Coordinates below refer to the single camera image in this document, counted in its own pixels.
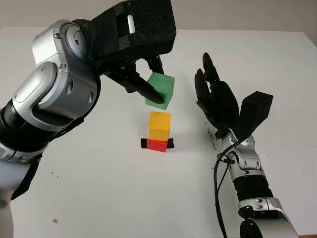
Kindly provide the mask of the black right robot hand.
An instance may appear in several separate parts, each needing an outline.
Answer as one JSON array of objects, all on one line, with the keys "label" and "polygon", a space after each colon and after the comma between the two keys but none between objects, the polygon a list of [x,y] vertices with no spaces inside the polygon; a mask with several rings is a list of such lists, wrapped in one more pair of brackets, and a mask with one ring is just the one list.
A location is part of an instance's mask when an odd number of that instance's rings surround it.
[{"label": "black right robot hand", "polygon": [[228,84],[220,80],[208,53],[203,54],[203,68],[195,74],[197,105],[221,139],[237,123],[238,103]]}]

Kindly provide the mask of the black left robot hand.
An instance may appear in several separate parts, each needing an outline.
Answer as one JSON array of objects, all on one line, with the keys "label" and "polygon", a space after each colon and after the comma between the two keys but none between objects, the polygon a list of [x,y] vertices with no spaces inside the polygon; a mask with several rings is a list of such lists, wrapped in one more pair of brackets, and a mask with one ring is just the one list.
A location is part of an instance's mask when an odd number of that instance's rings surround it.
[{"label": "black left robot hand", "polygon": [[144,98],[154,103],[163,104],[163,96],[137,72],[136,61],[136,59],[131,59],[118,62],[105,62],[97,65],[97,72],[99,75],[105,75],[124,87],[128,93],[138,92]]}]

